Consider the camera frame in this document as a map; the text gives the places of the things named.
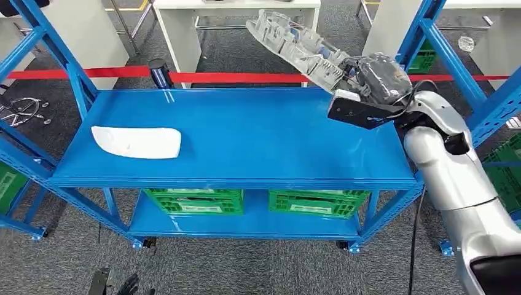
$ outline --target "white table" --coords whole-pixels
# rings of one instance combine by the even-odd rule
[[[362,54],[395,56],[420,4],[421,0],[382,0]],[[484,75],[510,75],[521,65],[521,0],[447,0],[444,9],[479,9],[498,16],[471,53]],[[496,89],[503,82],[490,81]]]
[[[126,65],[128,53],[101,1],[51,0],[42,11],[83,68]],[[13,22],[29,27],[20,17],[0,17],[0,60],[20,42]],[[28,54],[16,70],[24,70],[33,58],[32,53]],[[117,78],[93,79],[99,89],[112,89],[116,81]],[[10,85],[12,80],[2,83]]]
[[[195,26],[197,17],[256,18],[259,9],[266,9],[279,11],[291,17],[302,15],[303,25],[316,30],[320,0],[155,0],[154,9],[177,72],[194,73],[201,57],[201,46]],[[183,88],[190,86],[190,83],[182,83]]]

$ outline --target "blue metal shelf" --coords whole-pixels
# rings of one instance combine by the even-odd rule
[[[16,130],[0,140],[0,160],[140,247],[144,236],[331,238],[350,251],[367,242],[422,192],[394,127],[364,130],[326,117],[330,95],[317,88],[99,91],[34,0],[10,0],[33,34],[4,61],[0,81],[42,37],[68,73],[84,120],[57,163]],[[477,146],[521,108],[521,69],[484,103],[475,81],[439,34],[434,21],[445,0],[424,0],[397,60],[406,68],[428,38],[474,109],[468,125]],[[177,159],[130,159],[108,154],[90,127],[171,127],[182,134]],[[47,165],[34,161],[38,156]],[[103,188],[108,210],[71,187]],[[352,219],[268,212],[265,191],[248,191],[244,216],[175,217],[141,195],[130,227],[118,214],[111,187],[373,189],[364,225]],[[380,189],[398,190],[377,211]]]
[[[49,183],[137,188],[414,187],[417,180],[394,126],[365,130],[330,120],[326,117],[330,100],[331,95],[319,88],[101,91]],[[93,125],[175,128],[182,135],[181,151],[178,158],[163,160],[113,155],[95,143]]]
[[[267,190],[246,190],[241,216],[168,216],[141,192],[129,233],[153,237],[318,238],[354,241],[355,218],[326,218],[268,210]]]

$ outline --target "blue metal frame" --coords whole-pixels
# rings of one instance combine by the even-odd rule
[[[43,238],[46,234],[46,228],[45,227],[34,227],[31,226],[31,222],[33,221],[34,215],[36,214],[36,211],[38,210],[38,207],[40,207],[40,204],[42,203],[45,193],[47,192],[45,189],[41,188],[38,194],[36,195],[36,198],[34,199],[33,203],[29,207],[29,210],[25,214],[25,217],[23,221],[17,221],[14,220],[13,213],[15,209],[18,207],[20,202],[22,201],[23,197],[27,193],[29,187],[31,185],[31,181],[27,181],[25,185],[17,192],[14,199],[11,201],[9,211],[2,215],[0,214],[0,227],[10,227],[12,229],[19,230],[21,232],[24,232],[31,236],[33,240],[40,240]]]
[[[408,67],[417,52],[420,49],[423,41],[428,38],[433,44],[434,48],[438,51],[438,53],[442,56],[442,60],[449,68],[450,72],[455,76],[456,82],[458,85],[463,87],[463,93],[465,97],[469,100],[469,103],[475,110],[474,117],[469,119],[469,125],[472,127],[474,134],[477,132],[481,125],[489,126],[490,123],[487,124],[486,120],[496,120],[500,122],[506,119],[504,117],[504,104],[512,105],[514,104],[513,96],[519,95],[519,83],[516,81],[519,80],[519,76],[521,76],[521,72],[519,74],[513,75],[513,77],[505,83],[505,85],[497,91],[497,95],[492,96],[491,99],[484,101],[484,95],[482,92],[479,92],[477,88],[477,84],[471,79],[469,73],[462,66],[461,62],[456,60],[456,56],[453,50],[450,49],[446,40],[439,34],[439,31],[436,29],[434,25],[434,20],[438,16],[441,11],[442,6],[445,1],[439,0],[425,0],[420,6],[420,10],[418,11],[418,15],[416,19],[413,21],[413,25],[409,30],[409,33],[405,37],[404,43],[400,49],[400,54],[397,56],[397,60],[399,60],[403,65]],[[43,13],[40,11],[34,0],[11,0],[11,3],[17,8],[17,10],[21,13],[23,18],[33,27],[33,34],[28,35],[24,41],[17,47],[17,49],[6,58],[2,63],[0,63],[0,77],[6,77],[8,73],[13,70],[14,64],[21,59],[20,55],[23,56],[26,52],[29,52],[32,46],[35,44],[35,40],[40,37],[49,48],[51,54],[56,58],[59,65],[67,71],[69,74],[69,78],[71,80],[71,86],[74,91],[76,102],[79,108],[80,115],[86,120],[88,120],[87,116],[90,116],[89,107],[96,100],[96,98],[101,97],[102,95],[108,95],[107,93],[115,93],[115,92],[99,92],[95,86],[92,84],[90,79],[85,75],[83,69],[80,67],[78,62],[72,56],[72,53],[67,49],[63,41],[60,39],[57,32],[52,28],[49,21],[45,18]],[[506,97],[510,97],[513,102],[510,103]],[[517,105],[515,107],[511,106],[511,110],[517,110]],[[502,112],[500,118],[497,118],[498,112]],[[4,125],[0,125],[2,129],[7,130],[8,135],[16,134],[15,131],[10,130],[9,128],[5,128]],[[476,142],[480,142],[483,139],[483,136],[486,136],[488,133],[483,132],[481,138],[479,138]],[[46,153],[42,152],[37,148],[34,144],[32,144],[28,139],[23,136],[20,136],[21,140],[18,141],[25,148],[33,152],[35,155],[38,155],[40,158],[45,159],[48,163],[50,163],[49,167],[45,165],[35,162],[34,157],[30,157],[26,155],[24,152],[17,149],[10,142],[6,140],[0,140],[0,160],[8,163],[11,167],[14,167],[18,171],[30,177],[33,181],[39,183],[42,187],[48,189],[59,197],[63,198],[69,203],[72,203],[74,206],[78,207],[83,212],[87,213],[91,217],[96,220],[102,222],[105,226],[110,229],[116,231],[120,235],[125,238],[131,240],[135,247],[139,248],[143,244],[143,236],[147,233],[154,232],[163,232],[166,235],[172,236],[172,231],[170,228],[166,230],[149,230],[147,229],[147,222],[143,222],[145,227],[138,228],[135,224],[135,221],[131,226],[125,225],[117,212],[116,202],[114,200],[113,193],[110,188],[106,187],[107,185],[100,185],[98,187],[103,188],[103,192],[105,195],[105,199],[108,204],[109,211],[102,210],[99,206],[94,204],[88,198],[80,194],[73,188],[63,188],[57,182],[53,182],[51,177],[53,176],[54,169],[57,166],[56,161],[50,158]],[[422,192],[423,189],[423,181],[420,175],[416,175],[416,182],[414,184],[407,183],[407,188],[412,186],[412,189],[408,191],[400,191],[397,195],[391,199],[383,209],[377,212],[377,202],[378,202],[378,194],[382,189],[389,189],[389,187],[378,186],[377,184],[373,184],[372,189],[375,189],[370,198],[366,220],[364,221],[363,226],[360,225],[358,217],[355,216],[352,219],[352,222],[348,223],[354,224],[354,231],[357,232],[357,235],[351,235],[351,230],[346,231],[345,238],[350,240],[349,250],[352,253],[358,253],[359,247],[367,242],[376,232],[378,232],[382,227],[388,224],[396,215],[398,215],[405,207],[409,206]],[[95,179],[89,179],[89,184],[95,184]],[[154,179],[151,178],[147,181],[141,179],[140,184],[143,186],[150,185],[163,185],[161,181],[154,182]],[[122,184],[118,181],[114,182],[114,186],[116,184]],[[144,212],[141,211],[140,202],[136,204],[136,210],[134,213],[134,218],[138,218],[137,215],[143,215]],[[244,236],[250,236],[249,234],[241,233]],[[177,232],[176,236],[183,235],[182,232]],[[197,235],[197,233],[189,233],[189,236]],[[297,237],[297,234],[289,234],[290,237]]]
[[[521,67],[487,99],[483,90],[434,24],[445,1],[423,0],[396,60],[406,69],[409,68],[423,41],[429,39],[472,107],[473,113],[467,119],[467,125],[472,132],[472,142],[478,146],[521,110]]]

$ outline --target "shelf lower tier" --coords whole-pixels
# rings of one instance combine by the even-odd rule
[[[355,218],[326,218],[268,210],[267,190],[245,190],[244,215],[167,215],[141,192],[129,232],[142,237],[316,238],[356,240]]]

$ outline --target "gray carpet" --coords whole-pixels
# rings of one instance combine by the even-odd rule
[[[367,22],[355,17],[356,0],[323,1],[319,32],[348,53],[362,52]],[[121,1],[122,7],[137,7],[139,0]],[[125,13],[131,28],[137,13]],[[204,20],[237,22],[237,20]],[[443,14],[443,24],[465,24],[479,17],[458,18]],[[168,49],[152,18],[138,35],[141,55],[129,65],[143,65],[163,57],[171,65]],[[462,32],[447,37],[456,41]],[[293,73],[284,61],[254,42],[246,31],[213,31],[200,34],[203,56],[200,71]],[[466,53],[458,52],[473,73],[479,73]],[[45,54],[31,68],[54,68]],[[445,70],[436,64],[433,73]],[[150,79],[121,79],[117,88],[150,88]],[[194,87],[222,85],[195,85]],[[490,91],[490,85],[482,85]],[[463,114],[469,108],[453,83],[440,83],[442,94]],[[50,101],[45,114],[53,119],[43,126],[37,120],[20,130],[55,157],[61,157],[79,125],[76,104],[66,81],[17,81],[7,92],[10,97],[36,96]],[[485,155],[509,136],[501,130],[478,151]],[[92,200],[103,203],[101,191],[81,190]],[[128,220],[133,210],[136,190],[116,190],[122,216]],[[32,192],[17,211],[23,214],[34,198]],[[380,207],[390,198],[386,194]],[[413,211],[411,206],[379,232],[357,256],[336,248],[334,242],[306,240],[225,240],[160,238],[157,253],[135,251],[130,243],[77,209],[48,194],[33,224],[51,228],[49,238],[33,242],[11,230],[0,230],[1,294],[85,294],[94,271],[110,267],[116,285],[137,272],[141,291],[156,288],[157,294],[405,294],[409,269],[409,245]],[[416,284],[414,294],[462,294],[454,271],[454,260],[444,258],[437,241],[445,237],[441,217],[426,201],[418,229]]]

